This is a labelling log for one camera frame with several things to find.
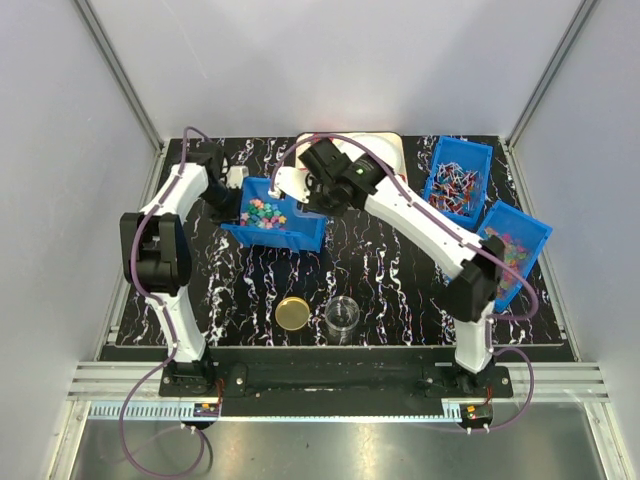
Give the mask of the blue bin of star candies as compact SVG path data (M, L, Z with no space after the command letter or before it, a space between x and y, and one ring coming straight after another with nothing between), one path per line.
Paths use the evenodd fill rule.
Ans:
M295 199L274 199L268 190L268 179L246 178L240 219L237 223L221 224L220 227L245 247L264 246L319 253L324 242L326 218L305 214L298 209Z

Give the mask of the clear plastic scoop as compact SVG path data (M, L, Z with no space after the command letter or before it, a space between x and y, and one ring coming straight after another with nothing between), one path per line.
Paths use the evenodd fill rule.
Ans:
M321 214L318 214L316 212L313 211L308 211L305 209L306 205L300 202L297 202L295 207L294 207L294 215L298 218L303 218L303 219L320 219L322 217Z

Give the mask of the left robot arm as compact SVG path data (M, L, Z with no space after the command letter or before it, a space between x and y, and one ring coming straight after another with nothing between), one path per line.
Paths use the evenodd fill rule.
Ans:
M216 372L189 298L192 258L184 222L199 201L218 224L238 220L247 177L248 168L231 164L216 143L184 148L150 203L119 223L124 277L154 310L167 343L166 381L196 396L214 388Z

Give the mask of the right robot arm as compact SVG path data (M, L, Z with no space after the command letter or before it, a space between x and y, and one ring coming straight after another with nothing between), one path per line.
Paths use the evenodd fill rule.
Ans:
M455 332L454 384L476 396L490 383L494 353L488 338L504 245L483 239L438 212L406 181L402 147L381 134L315 134L291 150L294 166L281 166L271 187L310 212L339 216L360 210L382 220L422 250L449 282L438 305Z

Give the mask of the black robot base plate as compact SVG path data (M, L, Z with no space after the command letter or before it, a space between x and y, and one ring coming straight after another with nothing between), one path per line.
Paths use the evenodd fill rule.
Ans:
M250 390L400 387L429 398L507 399L513 387L507 368L494 360L479 373L454 361L451 347L267 347L213 348L194 365L171 363L162 373L162 397L227 398Z

